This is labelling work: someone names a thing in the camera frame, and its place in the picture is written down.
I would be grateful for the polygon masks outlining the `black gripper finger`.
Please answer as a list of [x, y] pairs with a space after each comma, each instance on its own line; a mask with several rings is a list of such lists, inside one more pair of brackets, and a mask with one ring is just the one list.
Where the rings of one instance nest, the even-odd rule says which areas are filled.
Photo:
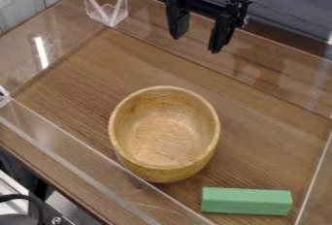
[[229, 43], [234, 30], [234, 21], [230, 15], [220, 14], [216, 17], [216, 24], [212, 30], [208, 49], [218, 53], [222, 47]]
[[189, 8], [185, 0], [165, 0], [169, 32], [178, 40], [189, 28]]

